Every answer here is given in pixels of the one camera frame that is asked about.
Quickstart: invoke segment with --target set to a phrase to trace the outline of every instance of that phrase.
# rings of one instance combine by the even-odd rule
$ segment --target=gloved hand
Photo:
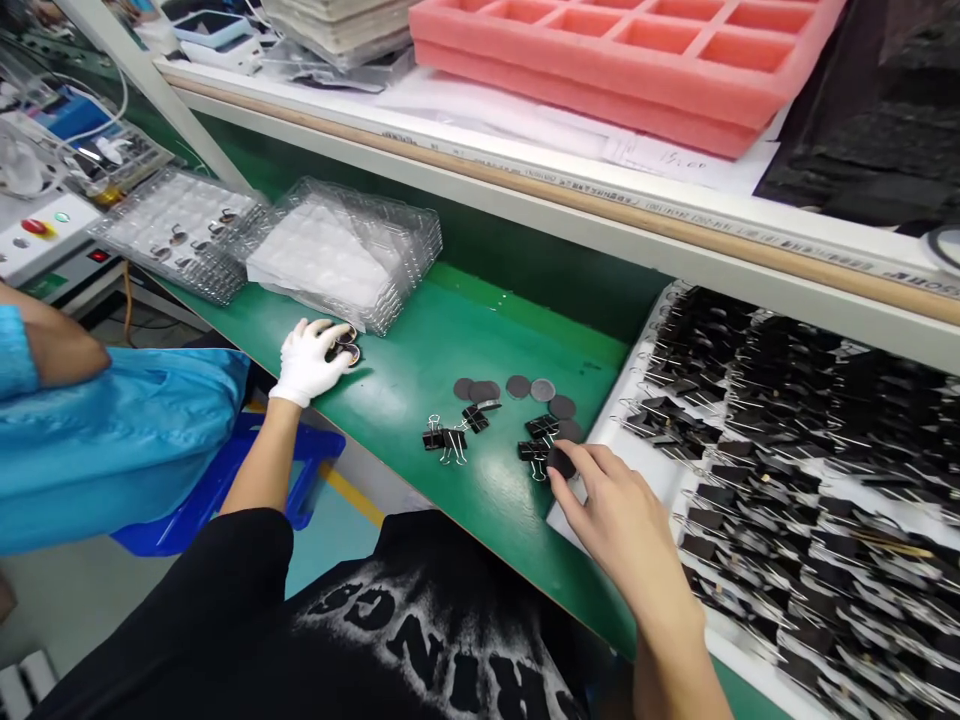
[[[329,320],[307,324],[306,318],[297,323],[280,348],[280,380],[270,391],[270,397],[283,398],[305,408],[313,398],[337,384],[340,376],[347,372],[350,353],[340,353],[330,362],[324,356],[350,326],[331,325]]]

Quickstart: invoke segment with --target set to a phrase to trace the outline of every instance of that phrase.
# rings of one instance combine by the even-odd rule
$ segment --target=blue plastic chair
[[[137,557],[182,553],[223,505],[262,424],[263,415],[260,413],[240,413],[230,440],[217,453],[180,507],[159,520],[128,525],[110,537]],[[346,444],[346,439],[337,433],[315,430],[303,424],[298,428],[293,461],[302,462],[303,468],[287,497],[286,510],[294,530],[303,530],[313,517],[316,491],[322,482],[320,465],[340,457]]]

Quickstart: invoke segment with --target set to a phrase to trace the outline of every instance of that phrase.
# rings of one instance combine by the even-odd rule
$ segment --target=blue sleeve
[[[0,400],[36,392],[39,387],[20,308],[0,305]]]

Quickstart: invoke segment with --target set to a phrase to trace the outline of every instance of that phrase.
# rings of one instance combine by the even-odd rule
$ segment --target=black t-shirt
[[[211,521],[31,720],[586,717],[568,618],[440,512],[284,602],[292,551],[274,510]]]

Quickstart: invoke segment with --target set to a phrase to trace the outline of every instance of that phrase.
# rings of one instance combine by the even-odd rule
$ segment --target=green table surface
[[[301,317],[319,314],[248,285],[221,308],[161,281],[171,294],[273,375],[280,345]],[[585,431],[609,394],[628,347],[443,263],[431,270],[385,338],[362,335],[364,360],[314,407],[376,455],[467,532],[631,660],[636,626],[596,564],[546,524],[549,485],[536,483],[516,455],[523,423],[547,412],[506,393],[511,375],[547,378],[577,404]],[[468,464],[442,466],[421,433],[438,414],[458,424],[466,406],[458,378],[494,380],[503,407],[490,427],[467,433]],[[721,663],[721,682],[738,718],[778,720],[776,706]]]

